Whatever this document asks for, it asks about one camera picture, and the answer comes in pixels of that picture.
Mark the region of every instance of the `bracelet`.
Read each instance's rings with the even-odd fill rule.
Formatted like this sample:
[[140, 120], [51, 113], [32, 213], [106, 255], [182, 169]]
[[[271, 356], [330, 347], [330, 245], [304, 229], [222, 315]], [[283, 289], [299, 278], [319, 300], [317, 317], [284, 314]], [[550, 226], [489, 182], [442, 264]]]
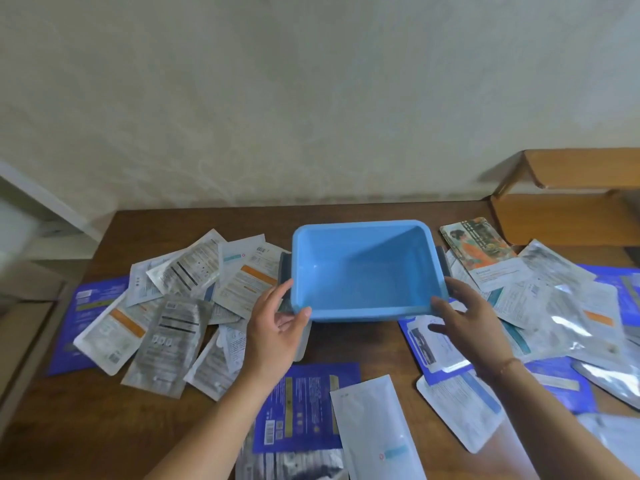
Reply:
[[484, 382], [486, 382], [487, 384], [491, 385], [491, 384], [495, 384], [498, 382], [498, 380], [500, 380], [502, 378], [502, 376], [504, 375], [504, 373], [507, 371], [507, 369], [514, 363], [516, 362], [520, 362], [522, 363], [522, 361], [517, 358], [517, 357], [511, 357], [508, 358], [507, 360], [504, 361], [504, 363], [500, 366], [500, 369], [498, 370], [498, 372], [496, 374], [485, 374], [484, 371], [482, 372], [482, 374], [480, 374], [480, 371], [477, 371], [478, 373], [478, 377], [480, 377], [480, 379], [484, 380]]

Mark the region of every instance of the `orange label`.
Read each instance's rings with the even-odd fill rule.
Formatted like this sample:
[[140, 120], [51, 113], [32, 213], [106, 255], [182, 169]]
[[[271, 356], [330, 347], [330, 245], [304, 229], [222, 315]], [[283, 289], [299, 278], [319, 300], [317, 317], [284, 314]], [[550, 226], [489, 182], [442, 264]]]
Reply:
[[137, 338], [141, 339], [145, 334], [145, 329], [140, 327], [137, 323], [135, 323], [131, 318], [126, 316], [124, 313], [119, 311], [117, 308], [114, 308], [111, 315], [115, 320], [121, 323], [121, 325], [133, 333]]
[[264, 273], [261, 273], [257, 269], [252, 268], [251, 266], [244, 265], [241, 268], [246, 274], [251, 274], [254, 278], [258, 278], [260, 281], [264, 281], [265, 283], [270, 284], [271, 286], [276, 286], [278, 281], [275, 278], [267, 276]]
[[609, 317], [600, 315], [598, 313], [588, 312], [587, 310], [584, 311], [584, 314], [587, 315], [588, 319], [593, 320], [594, 322], [599, 322], [599, 323], [603, 323], [604, 325], [613, 326], [613, 320]]

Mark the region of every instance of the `hand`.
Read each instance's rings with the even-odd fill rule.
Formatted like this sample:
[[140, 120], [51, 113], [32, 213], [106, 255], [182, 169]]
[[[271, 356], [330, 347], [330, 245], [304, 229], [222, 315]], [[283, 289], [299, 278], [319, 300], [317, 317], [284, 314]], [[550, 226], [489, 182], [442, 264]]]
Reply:
[[258, 380], [268, 392], [289, 370], [302, 329], [311, 316], [310, 307], [303, 308], [295, 316], [277, 312], [281, 298], [292, 285], [293, 280], [288, 280], [265, 291], [255, 302], [246, 328], [241, 374]]
[[444, 325], [430, 324], [429, 330], [448, 336], [480, 375], [496, 376], [513, 357], [500, 320], [491, 305], [471, 286], [453, 278], [444, 279], [451, 296], [466, 306], [467, 311], [457, 312], [446, 301], [434, 296], [431, 306], [444, 320]]

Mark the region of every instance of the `blue plastic basin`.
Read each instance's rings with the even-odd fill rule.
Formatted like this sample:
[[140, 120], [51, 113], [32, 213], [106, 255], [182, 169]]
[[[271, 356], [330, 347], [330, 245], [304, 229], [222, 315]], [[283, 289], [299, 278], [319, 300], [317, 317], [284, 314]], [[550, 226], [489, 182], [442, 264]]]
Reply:
[[448, 299], [431, 231], [420, 221], [302, 226], [293, 234], [291, 305], [314, 321], [431, 314]]

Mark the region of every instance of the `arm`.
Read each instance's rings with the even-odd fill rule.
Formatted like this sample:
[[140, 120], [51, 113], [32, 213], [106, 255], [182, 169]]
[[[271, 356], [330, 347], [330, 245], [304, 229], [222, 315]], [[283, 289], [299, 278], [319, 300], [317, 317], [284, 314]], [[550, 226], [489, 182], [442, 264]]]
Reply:
[[445, 279], [467, 312], [461, 314], [434, 297], [432, 305], [445, 324], [429, 328], [446, 334], [492, 387], [540, 478], [637, 479], [513, 359], [491, 305], [467, 284]]
[[148, 480], [227, 480], [255, 417], [293, 362], [311, 308], [276, 313], [289, 280], [256, 302], [247, 327], [240, 374], [196, 428], [147, 476]]

